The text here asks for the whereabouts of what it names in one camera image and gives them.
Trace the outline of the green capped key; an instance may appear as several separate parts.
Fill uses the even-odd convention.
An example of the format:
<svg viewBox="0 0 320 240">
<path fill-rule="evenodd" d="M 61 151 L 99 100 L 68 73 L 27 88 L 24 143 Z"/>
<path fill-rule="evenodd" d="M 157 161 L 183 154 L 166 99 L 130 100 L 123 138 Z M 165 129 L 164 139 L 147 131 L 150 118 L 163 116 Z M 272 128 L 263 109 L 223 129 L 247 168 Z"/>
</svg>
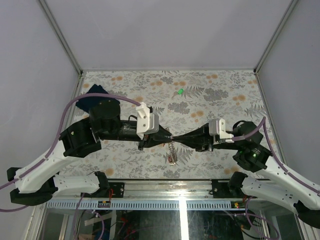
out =
<svg viewBox="0 0 320 240">
<path fill-rule="evenodd" d="M 182 95 L 183 92 L 184 92 L 184 89 L 183 89 L 183 88 L 179 89 L 178 91 L 175 91 L 175 92 L 173 93 L 173 95 L 172 95 L 172 99 L 173 99 L 175 96 Z"/>
</svg>

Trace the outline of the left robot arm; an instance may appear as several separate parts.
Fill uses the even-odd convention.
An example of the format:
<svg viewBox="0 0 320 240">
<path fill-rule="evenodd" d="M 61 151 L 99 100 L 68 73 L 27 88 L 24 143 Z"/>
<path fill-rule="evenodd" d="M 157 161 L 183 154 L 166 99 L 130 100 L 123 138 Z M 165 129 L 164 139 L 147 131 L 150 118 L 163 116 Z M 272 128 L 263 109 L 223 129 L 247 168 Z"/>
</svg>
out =
<svg viewBox="0 0 320 240">
<path fill-rule="evenodd" d="M 112 188 L 104 172 L 84 176 L 63 176 L 60 171 L 102 149 L 102 141 L 137 142 L 138 149 L 170 143 L 171 133 L 159 124 L 159 117 L 145 104 L 133 120 L 120 118 L 117 100 L 103 100 L 89 109 L 89 116 L 66 128 L 54 148 L 26 167 L 11 167 L 7 178 L 14 181 L 13 204 L 36 206 L 53 197 L 83 196 L 111 198 Z"/>
</svg>

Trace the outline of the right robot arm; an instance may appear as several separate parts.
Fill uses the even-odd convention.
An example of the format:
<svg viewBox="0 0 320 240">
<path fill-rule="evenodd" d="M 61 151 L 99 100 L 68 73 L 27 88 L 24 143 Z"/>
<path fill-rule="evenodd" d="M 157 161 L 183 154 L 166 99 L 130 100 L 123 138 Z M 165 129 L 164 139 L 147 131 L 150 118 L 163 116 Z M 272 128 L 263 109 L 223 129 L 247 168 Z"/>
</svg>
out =
<svg viewBox="0 0 320 240">
<path fill-rule="evenodd" d="M 189 133 L 174 136 L 174 142 L 186 145 L 197 152 L 235 150 L 232 157 L 244 170 L 263 176 L 275 184 L 265 184 L 245 173 L 236 172 L 228 182 L 228 192 L 233 197 L 242 194 L 260 198 L 279 205 L 304 223 L 320 227 L 320 186 L 305 178 L 279 160 L 272 146 L 264 147 L 261 141 L 269 140 L 268 134 L 260 133 L 266 128 L 266 120 L 259 125 L 240 120 L 231 131 L 226 130 L 223 118 L 212 119 Z"/>
</svg>

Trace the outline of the floral tablecloth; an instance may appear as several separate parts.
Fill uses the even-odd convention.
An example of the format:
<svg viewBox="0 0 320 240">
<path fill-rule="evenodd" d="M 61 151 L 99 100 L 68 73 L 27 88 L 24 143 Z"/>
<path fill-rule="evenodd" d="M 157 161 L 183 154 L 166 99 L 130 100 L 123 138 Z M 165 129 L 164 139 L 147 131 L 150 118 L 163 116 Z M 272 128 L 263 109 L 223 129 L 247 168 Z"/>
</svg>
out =
<svg viewBox="0 0 320 240">
<path fill-rule="evenodd" d="M 144 102 L 174 136 L 189 133 L 211 119 L 226 128 L 240 120 L 258 124 L 267 111 L 252 70 L 85 71 L 77 95 L 94 84 L 108 93 Z M 174 92 L 182 95 L 172 98 Z M 175 143 L 138 150 L 135 142 L 105 140 L 102 149 L 65 167 L 65 176 L 94 171 L 115 179 L 228 179 L 240 170 L 233 150 L 196 152 Z"/>
</svg>

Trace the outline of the dark blue folded cloth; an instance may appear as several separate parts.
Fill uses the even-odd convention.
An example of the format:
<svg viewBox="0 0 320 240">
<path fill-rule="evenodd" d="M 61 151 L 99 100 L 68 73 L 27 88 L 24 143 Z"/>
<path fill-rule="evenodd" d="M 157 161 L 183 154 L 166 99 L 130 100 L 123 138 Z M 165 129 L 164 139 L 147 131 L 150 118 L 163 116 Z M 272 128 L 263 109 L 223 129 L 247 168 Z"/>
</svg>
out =
<svg viewBox="0 0 320 240">
<path fill-rule="evenodd" d="M 108 94 L 108 92 L 101 85 L 97 85 L 97 84 L 94 84 L 86 92 L 86 94 L 91 94 L 91 93 Z M 97 106 L 101 101 L 104 101 L 104 100 L 113 100 L 113 99 L 108 97 L 100 97 L 100 96 L 86 97 L 78 100 L 75 103 L 75 106 L 80 110 L 86 113 L 89 113 L 91 108 Z"/>
</svg>

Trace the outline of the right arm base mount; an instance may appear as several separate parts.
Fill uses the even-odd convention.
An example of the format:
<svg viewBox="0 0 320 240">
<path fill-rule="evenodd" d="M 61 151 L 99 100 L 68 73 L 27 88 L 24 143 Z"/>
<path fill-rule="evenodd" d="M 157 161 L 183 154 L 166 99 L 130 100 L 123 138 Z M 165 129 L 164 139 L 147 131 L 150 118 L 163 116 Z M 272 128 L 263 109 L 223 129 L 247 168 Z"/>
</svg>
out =
<svg viewBox="0 0 320 240">
<path fill-rule="evenodd" d="M 230 192 L 230 189 L 228 187 L 228 180 L 218 180 L 218 179 L 212 179 L 211 180 L 211 190 L 209 191 L 209 194 L 214 199 L 230 199 L 233 197 L 233 195 Z"/>
</svg>

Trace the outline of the aluminium front rail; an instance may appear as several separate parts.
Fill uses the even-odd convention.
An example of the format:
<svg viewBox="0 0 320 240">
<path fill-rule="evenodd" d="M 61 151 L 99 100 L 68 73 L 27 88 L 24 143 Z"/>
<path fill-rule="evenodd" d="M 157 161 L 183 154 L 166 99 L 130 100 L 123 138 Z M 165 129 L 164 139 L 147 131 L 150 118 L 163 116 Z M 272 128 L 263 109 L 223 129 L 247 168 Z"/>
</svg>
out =
<svg viewBox="0 0 320 240">
<path fill-rule="evenodd" d="M 124 197 L 113 198 L 111 200 L 178 200 L 185 198 L 187 200 L 206 200 L 214 199 L 209 194 L 211 190 L 211 179 L 205 180 L 187 180 L 187 179 L 108 179 L 103 182 L 103 185 L 94 193 L 90 193 L 92 185 L 86 181 L 77 185 L 76 190 L 70 190 L 67 186 L 63 193 L 56 193 L 51 200 L 78 200 L 82 194 L 85 199 L 93 200 L 108 200 L 103 198 L 102 192 L 109 188 L 111 182 L 123 182 Z M 220 199 L 240 199 L 241 194 L 234 195 L 232 198 L 216 198 Z"/>
</svg>

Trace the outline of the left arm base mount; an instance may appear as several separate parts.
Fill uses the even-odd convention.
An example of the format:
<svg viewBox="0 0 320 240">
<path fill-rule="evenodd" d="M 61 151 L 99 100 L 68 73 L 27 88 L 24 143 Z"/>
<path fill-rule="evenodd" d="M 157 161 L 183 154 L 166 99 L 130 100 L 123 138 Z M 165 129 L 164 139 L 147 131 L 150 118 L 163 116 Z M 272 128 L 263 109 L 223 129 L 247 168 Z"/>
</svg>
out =
<svg viewBox="0 0 320 240">
<path fill-rule="evenodd" d="M 110 182 L 109 188 L 104 190 L 101 198 L 120 199 L 124 197 L 125 183 L 124 182 Z"/>
</svg>

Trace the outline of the right corner frame post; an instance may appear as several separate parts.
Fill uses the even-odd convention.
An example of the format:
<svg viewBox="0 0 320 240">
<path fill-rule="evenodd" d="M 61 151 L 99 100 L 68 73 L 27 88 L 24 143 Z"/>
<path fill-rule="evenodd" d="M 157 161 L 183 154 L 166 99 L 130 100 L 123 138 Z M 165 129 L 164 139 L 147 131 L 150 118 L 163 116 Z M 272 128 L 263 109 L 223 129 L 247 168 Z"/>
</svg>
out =
<svg viewBox="0 0 320 240">
<path fill-rule="evenodd" d="M 270 40 L 268 41 L 268 44 L 266 48 L 264 49 L 261 57 L 259 58 L 259 61 L 257 62 L 256 66 L 253 69 L 253 72 L 256 74 L 260 71 L 262 68 L 264 62 L 266 61 L 268 55 L 270 54 L 271 50 L 273 49 L 273 46 L 275 45 L 277 39 L 279 38 L 280 34 L 282 33 L 282 30 L 284 29 L 287 21 L 291 17 L 293 11 L 295 10 L 297 4 L 299 3 L 299 0 L 291 0 L 288 7 L 286 8 L 280 22 L 278 23 L 274 33 L 272 34 Z"/>
</svg>

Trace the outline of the corner frame post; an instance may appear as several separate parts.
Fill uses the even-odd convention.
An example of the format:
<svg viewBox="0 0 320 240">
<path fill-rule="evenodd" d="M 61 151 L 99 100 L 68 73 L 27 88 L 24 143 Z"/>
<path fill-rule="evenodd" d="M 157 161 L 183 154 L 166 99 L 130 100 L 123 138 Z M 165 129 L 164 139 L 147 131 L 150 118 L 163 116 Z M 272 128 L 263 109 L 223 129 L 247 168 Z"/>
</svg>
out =
<svg viewBox="0 0 320 240">
<path fill-rule="evenodd" d="M 264 62 L 266 61 L 268 55 L 270 54 L 271 50 L 273 49 L 273 46 L 275 45 L 277 39 L 279 38 L 280 34 L 282 33 L 282 30 L 284 29 L 287 21 L 291 17 L 293 11 L 295 10 L 297 4 L 299 3 L 299 0 L 291 0 L 288 7 L 286 8 L 280 22 L 278 23 L 274 33 L 272 34 L 270 40 L 268 41 L 268 44 L 266 48 L 264 49 L 261 57 L 259 58 L 259 61 L 257 62 L 256 66 L 253 69 L 253 72 L 256 74 L 260 71 L 262 68 Z"/>
<path fill-rule="evenodd" d="M 49 25 L 51 26 L 56 38 L 58 39 L 62 49 L 64 50 L 66 56 L 68 57 L 71 65 L 73 66 L 76 73 L 81 76 L 83 73 L 83 69 L 81 68 L 80 64 L 78 63 L 70 45 L 68 44 L 50 6 L 48 5 L 46 0 L 37 0 L 36 1 L 41 8 L 44 16 L 46 17 Z"/>
</svg>

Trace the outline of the left corner frame post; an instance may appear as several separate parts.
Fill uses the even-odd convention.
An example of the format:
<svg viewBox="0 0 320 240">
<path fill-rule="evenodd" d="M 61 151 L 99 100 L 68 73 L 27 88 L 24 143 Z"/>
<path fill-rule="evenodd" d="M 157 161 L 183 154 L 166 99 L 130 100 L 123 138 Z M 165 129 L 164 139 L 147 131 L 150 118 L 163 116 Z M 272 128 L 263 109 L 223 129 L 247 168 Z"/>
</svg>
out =
<svg viewBox="0 0 320 240">
<path fill-rule="evenodd" d="M 46 0 L 37 0 L 36 1 L 41 8 L 44 16 L 46 17 L 49 25 L 51 26 L 56 38 L 58 39 L 62 49 L 64 50 L 66 56 L 68 57 L 71 65 L 73 66 L 76 73 L 81 76 L 83 73 L 83 69 L 81 68 L 80 64 L 78 63 L 70 45 L 68 44 L 50 6 L 48 5 Z"/>
</svg>

